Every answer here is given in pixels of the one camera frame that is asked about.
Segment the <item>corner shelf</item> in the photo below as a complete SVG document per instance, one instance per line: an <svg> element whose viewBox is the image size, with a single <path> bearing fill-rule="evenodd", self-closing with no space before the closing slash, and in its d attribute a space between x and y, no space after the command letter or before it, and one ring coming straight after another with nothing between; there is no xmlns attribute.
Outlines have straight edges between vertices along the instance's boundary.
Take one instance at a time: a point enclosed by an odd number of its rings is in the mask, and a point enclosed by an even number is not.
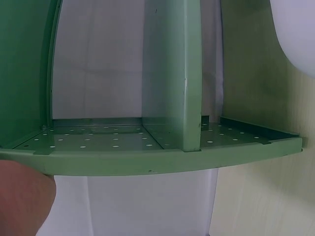
<svg viewBox="0 0 315 236"><path fill-rule="evenodd" d="M51 74L61 3L1 5L9 19L0 25L6 32L0 44L1 160L48 175L130 176L205 170L302 151L297 134L226 118L220 124L200 122L200 0L146 1L142 118L53 121Z"/></svg>
<svg viewBox="0 0 315 236"><path fill-rule="evenodd" d="M0 155L48 175L130 176L239 165L302 150L298 134L231 119L201 129L197 152L165 149L141 125L100 125L48 129Z"/></svg>

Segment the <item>perforated shelf base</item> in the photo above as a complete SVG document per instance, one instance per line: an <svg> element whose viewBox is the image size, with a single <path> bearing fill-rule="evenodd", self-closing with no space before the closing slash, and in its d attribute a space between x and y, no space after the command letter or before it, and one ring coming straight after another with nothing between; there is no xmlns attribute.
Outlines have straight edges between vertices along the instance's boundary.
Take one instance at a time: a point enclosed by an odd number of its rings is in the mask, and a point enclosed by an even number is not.
<svg viewBox="0 0 315 236"><path fill-rule="evenodd" d="M19 150L143 151L162 147L141 125L55 127L16 147Z"/></svg>
<svg viewBox="0 0 315 236"><path fill-rule="evenodd" d="M302 151L298 134L225 118L202 124L201 150L195 152L175 149L171 139L152 132L156 139L141 125L55 127L15 149L0 149L0 159L48 175L131 176L240 165Z"/></svg>

